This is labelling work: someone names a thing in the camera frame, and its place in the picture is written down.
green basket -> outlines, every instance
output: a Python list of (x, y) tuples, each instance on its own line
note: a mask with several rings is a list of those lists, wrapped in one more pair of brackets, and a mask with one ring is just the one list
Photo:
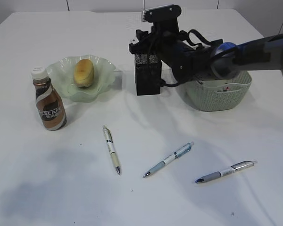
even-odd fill
[(249, 90), (252, 78), (247, 71), (231, 80), (190, 81), (185, 84), (188, 96), (202, 111), (222, 111), (236, 107)]

gray pen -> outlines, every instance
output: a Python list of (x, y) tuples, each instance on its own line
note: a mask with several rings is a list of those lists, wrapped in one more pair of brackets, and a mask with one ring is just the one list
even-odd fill
[(147, 176), (152, 175), (153, 173), (156, 173), (158, 170), (160, 170), (161, 168), (164, 168), (166, 165), (171, 163), (173, 160), (178, 159), (184, 154), (188, 153), (191, 150), (193, 145), (194, 145), (194, 142), (185, 144), (184, 146), (182, 146), (181, 148), (173, 152), (171, 155), (166, 157), (163, 161), (158, 163), (156, 166), (152, 167), (148, 172), (145, 173), (145, 175), (143, 175), (143, 177), (145, 178)]
[(120, 168), (120, 165), (119, 165), (117, 154), (115, 153), (115, 149), (114, 149), (114, 146), (113, 146), (113, 140), (112, 140), (110, 130), (107, 129), (106, 126), (103, 126), (103, 133), (104, 133), (104, 137), (105, 137), (106, 142), (107, 142), (110, 157), (111, 157), (111, 160), (112, 160), (113, 165), (115, 167), (115, 170), (120, 175), (121, 174), (121, 168)]
[(197, 179), (195, 182), (198, 184), (198, 183), (205, 183), (205, 182), (208, 182), (210, 180), (215, 180), (215, 179), (218, 179), (220, 177), (224, 177), (224, 176), (227, 176), (229, 174), (235, 173), (237, 171), (247, 169), (248, 167), (255, 165), (255, 163), (257, 163), (257, 161), (242, 161), (242, 162), (237, 163), (237, 164), (235, 164), (235, 165), (233, 165), (233, 166), (231, 166), (231, 167), (229, 167), (225, 170), (218, 171), (218, 172), (211, 173), (211, 174), (208, 174), (206, 176), (203, 176), (203, 177)]

bread roll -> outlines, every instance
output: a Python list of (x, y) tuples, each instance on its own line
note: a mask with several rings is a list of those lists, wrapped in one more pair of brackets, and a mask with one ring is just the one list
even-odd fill
[(89, 59), (80, 60), (74, 71), (74, 81), (77, 87), (91, 86), (94, 79), (93, 63)]

bottle cap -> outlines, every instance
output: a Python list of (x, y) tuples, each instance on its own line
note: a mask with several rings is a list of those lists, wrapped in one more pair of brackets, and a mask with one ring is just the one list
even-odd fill
[(47, 70), (44, 67), (34, 67), (31, 74), (32, 78), (36, 80), (45, 79), (48, 76)]

coffee bottle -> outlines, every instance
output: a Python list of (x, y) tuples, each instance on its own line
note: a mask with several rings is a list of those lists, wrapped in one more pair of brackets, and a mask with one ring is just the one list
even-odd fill
[(58, 130), (67, 122), (65, 109), (60, 95), (51, 84), (47, 70), (35, 67), (31, 71), (36, 88), (36, 105), (43, 125), (48, 130)]

